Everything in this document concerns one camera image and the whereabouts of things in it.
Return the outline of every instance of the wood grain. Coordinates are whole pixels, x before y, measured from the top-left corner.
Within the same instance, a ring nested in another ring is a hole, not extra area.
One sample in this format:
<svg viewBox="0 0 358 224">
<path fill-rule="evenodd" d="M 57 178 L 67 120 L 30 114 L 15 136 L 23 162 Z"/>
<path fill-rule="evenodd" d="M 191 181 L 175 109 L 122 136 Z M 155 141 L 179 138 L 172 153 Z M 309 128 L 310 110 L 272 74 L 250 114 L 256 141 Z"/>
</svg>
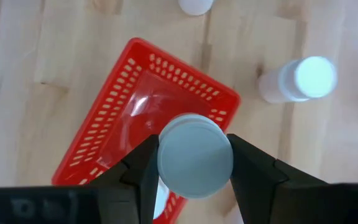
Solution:
<svg viewBox="0 0 358 224">
<path fill-rule="evenodd" d="M 228 132 L 328 182 L 358 182 L 358 1 L 216 0 L 190 17 L 177 0 L 0 1 L 0 186 L 45 185 L 114 62 L 141 37 L 235 89 Z M 261 73 L 320 55 L 328 97 L 271 105 Z M 222 223 L 231 186 L 192 200 L 180 223 Z"/>
</svg>

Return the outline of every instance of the red plastic basket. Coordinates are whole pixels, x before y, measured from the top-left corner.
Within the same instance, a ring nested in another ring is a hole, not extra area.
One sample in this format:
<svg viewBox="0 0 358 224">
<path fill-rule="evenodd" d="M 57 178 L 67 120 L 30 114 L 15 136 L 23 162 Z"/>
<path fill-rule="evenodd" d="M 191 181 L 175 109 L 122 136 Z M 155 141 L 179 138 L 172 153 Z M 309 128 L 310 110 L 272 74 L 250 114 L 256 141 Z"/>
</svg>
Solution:
<svg viewBox="0 0 358 224">
<path fill-rule="evenodd" d="M 132 103 L 134 99 L 147 95 L 166 97 L 148 101 L 154 105 L 144 107 L 142 114 L 126 116 L 136 106 Z M 156 46 L 133 38 L 99 92 L 52 184 L 88 183 L 150 134 L 159 134 L 178 114 L 202 114 L 225 130 L 239 102 L 240 97 L 233 90 Z M 129 132 L 124 140 L 130 143 L 119 148 L 124 129 Z M 173 223 L 185 202 L 184 198 L 170 193 L 164 213 L 154 223 Z"/>
</svg>

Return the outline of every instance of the wooden surface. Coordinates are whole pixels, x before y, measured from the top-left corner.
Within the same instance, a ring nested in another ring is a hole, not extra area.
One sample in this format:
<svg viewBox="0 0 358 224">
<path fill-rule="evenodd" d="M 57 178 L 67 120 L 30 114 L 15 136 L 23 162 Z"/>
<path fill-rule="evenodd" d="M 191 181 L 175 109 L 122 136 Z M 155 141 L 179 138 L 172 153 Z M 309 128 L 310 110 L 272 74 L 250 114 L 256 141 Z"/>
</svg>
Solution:
<svg viewBox="0 0 358 224">
<path fill-rule="evenodd" d="M 329 182 L 358 182 L 358 0 L 216 0 L 189 17 L 176 0 L 0 1 L 0 186 L 45 185 L 131 37 L 234 88 L 229 133 Z M 329 97 L 270 105 L 260 72 L 321 55 Z M 222 223 L 230 185 L 191 201 L 180 223 Z"/>
</svg>

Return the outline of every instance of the white cylinder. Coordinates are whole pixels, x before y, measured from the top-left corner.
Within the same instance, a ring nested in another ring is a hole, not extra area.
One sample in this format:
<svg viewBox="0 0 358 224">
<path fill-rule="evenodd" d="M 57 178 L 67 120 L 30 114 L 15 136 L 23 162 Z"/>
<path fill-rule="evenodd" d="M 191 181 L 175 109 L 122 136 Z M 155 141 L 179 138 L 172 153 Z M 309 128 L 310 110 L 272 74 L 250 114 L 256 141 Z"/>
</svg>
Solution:
<svg viewBox="0 0 358 224">
<path fill-rule="evenodd" d="M 187 114 L 171 120 L 162 130 L 157 167 L 172 192 L 185 198 L 204 198 L 229 181 L 233 151 L 217 124 Z"/>
<path fill-rule="evenodd" d="M 244 224 L 238 204 L 236 204 L 231 209 L 231 211 L 224 217 L 224 223 L 225 224 Z"/>
<path fill-rule="evenodd" d="M 269 103 L 321 98 L 331 93 L 336 84 L 335 66 L 324 57 L 294 60 L 258 79 L 259 93 Z"/>
<path fill-rule="evenodd" d="M 179 0 L 179 6 L 188 15 L 200 16 L 208 12 L 214 0 Z"/>
<path fill-rule="evenodd" d="M 157 196 L 155 197 L 155 206 L 154 206 L 154 219 L 158 218 L 162 214 L 168 199 L 169 199 L 169 189 L 162 182 L 161 179 L 158 179 Z"/>
</svg>

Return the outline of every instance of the wooden table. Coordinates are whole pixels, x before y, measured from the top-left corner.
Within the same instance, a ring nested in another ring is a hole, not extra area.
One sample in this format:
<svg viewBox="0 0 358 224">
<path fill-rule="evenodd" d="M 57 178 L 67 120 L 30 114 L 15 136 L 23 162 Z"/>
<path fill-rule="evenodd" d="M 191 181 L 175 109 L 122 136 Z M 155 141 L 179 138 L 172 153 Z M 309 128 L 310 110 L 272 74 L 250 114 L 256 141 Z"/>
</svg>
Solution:
<svg viewBox="0 0 358 224">
<path fill-rule="evenodd" d="M 0 0 L 0 186 L 45 185 L 131 37 L 142 37 L 235 89 L 229 128 L 329 182 L 358 182 L 358 0 L 216 0 L 204 16 L 177 0 Z M 322 55 L 329 97 L 270 105 L 258 73 Z M 221 223 L 231 187 L 191 201 L 181 223 Z"/>
</svg>

